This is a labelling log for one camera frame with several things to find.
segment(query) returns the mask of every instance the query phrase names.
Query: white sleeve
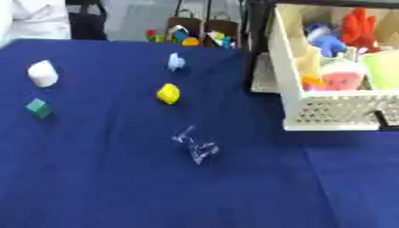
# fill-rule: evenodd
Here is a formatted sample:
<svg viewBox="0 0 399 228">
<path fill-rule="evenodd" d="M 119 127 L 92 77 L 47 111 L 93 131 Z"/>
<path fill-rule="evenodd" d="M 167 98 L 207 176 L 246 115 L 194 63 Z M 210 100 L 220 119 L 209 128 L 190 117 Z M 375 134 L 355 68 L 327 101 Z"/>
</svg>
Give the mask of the white sleeve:
<svg viewBox="0 0 399 228">
<path fill-rule="evenodd" d="M 12 25 L 12 1 L 0 0 L 0 43 Z"/>
</svg>

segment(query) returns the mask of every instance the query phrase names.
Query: floor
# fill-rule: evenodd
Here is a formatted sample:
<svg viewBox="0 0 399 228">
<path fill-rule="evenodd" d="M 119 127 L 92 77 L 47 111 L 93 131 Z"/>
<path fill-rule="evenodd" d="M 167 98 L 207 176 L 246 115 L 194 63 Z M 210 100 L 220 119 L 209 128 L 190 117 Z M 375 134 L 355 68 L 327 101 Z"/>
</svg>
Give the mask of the floor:
<svg viewBox="0 0 399 228">
<path fill-rule="evenodd" d="M 111 40 L 144 40 L 146 29 L 163 30 L 177 0 L 103 0 L 110 12 L 106 31 Z M 206 0 L 183 0 L 183 8 L 202 18 Z M 212 14 L 224 12 L 239 20 L 239 0 L 213 0 Z"/>
</svg>

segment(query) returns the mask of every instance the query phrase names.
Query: chair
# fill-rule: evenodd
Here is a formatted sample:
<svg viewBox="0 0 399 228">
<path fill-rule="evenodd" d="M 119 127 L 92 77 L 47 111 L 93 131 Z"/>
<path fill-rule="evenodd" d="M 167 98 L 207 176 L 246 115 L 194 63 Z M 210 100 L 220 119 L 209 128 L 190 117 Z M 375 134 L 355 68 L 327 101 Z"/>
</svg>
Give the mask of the chair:
<svg viewBox="0 0 399 228">
<path fill-rule="evenodd" d="M 66 0 L 66 4 L 79 6 L 79 12 L 69 13 L 73 39 L 107 40 L 104 25 L 108 14 L 101 0 Z M 99 9 L 100 15 L 89 12 L 93 5 Z"/>
</svg>

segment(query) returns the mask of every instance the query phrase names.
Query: bag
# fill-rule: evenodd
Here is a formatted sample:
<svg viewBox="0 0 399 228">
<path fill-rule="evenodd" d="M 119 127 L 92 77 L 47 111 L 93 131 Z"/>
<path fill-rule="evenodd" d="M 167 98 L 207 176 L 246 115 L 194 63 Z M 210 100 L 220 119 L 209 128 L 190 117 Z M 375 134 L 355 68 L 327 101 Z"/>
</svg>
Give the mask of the bag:
<svg viewBox="0 0 399 228">
<path fill-rule="evenodd" d="M 214 15 L 212 20 L 208 20 L 204 24 L 204 46 L 220 47 L 211 37 L 208 36 L 209 32 L 216 31 L 223 33 L 225 36 L 231 37 L 232 40 L 238 45 L 239 42 L 239 24 L 232 21 L 229 15 L 224 12 L 219 12 Z"/>
<path fill-rule="evenodd" d="M 80 12 L 69 14 L 73 39 L 108 40 L 104 32 L 107 15 L 102 5 L 97 6 L 102 12 L 101 15 L 89 13 L 88 5 L 82 5 Z"/>
<path fill-rule="evenodd" d="M 180 15 L 184 12 L 189 13 L 190 17 L 181 17 Z M 177 25 L 185 27 L 189 31 L 190 37 L 200 38 L 201 20 L 194 18 L 194 14 L 191 11 L 182 9 L 178 10 L 174 17 L 170 17 L 167 20 L 166 40 L 168 42 L 172 42 L 173 39 L 171 34 L 169 34 L 169 30 Z"/>
</svg>

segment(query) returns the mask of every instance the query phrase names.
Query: basket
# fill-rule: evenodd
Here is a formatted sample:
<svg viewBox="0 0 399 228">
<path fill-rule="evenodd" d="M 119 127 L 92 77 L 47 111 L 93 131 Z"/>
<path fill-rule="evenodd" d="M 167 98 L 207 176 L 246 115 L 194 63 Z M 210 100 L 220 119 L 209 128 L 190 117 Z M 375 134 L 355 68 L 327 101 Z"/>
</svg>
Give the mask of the basket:
<svg viewBox="0 0 399 228">
<path fill-rule="evenodd" d="M 236 44 L 239 42 L 239 23 L 231 20 L 230 16 L 224 12 L 219 12 L 214 15 L 212 20 L 208 20 L 204 23 L 204 39 L 203 45 L 207 47 L 220 47 L 217 45 L 212 38 L 207 36 L 208 32 L 217 31 L 224 33 L 226 36 L 232 38 L 232 40 L 236 40 Z"/>
<path fill-rule="evenodd" d="M 286 130 L 379 130 L 399 125 L 399 90 L 307 92 L 302 88 L 290 43 L 292 37 L 301 36 L 298 19 L 337 21 L 351 10 L 349 7 L 277 4 L 268 46 L 283 101 Z M 393 26 L 397 20 L 389 20 L 398 18 L 396 10 L 369 9 L 368 14 L 379 19 L 378 40 L 399 32 L 399 28 Z"/>
<path fill-rule="evenodd" d="M 188 13 L 189 17 L 180 16 L 183 13 Z M 166 29 L 167 42 L 173 42 L 173 38 L 171 34 L 169 34 L 169 30 L 177 25 L 185 27 L 189 31 L 190 37 L 200 38 L 201 20 L 198 18 L 194 18 L 194 14 L 190 10 L 181 9 L 176 12 L 175 16 L 169 17 L 167 19 L 167 29 Z"/>
</svg>

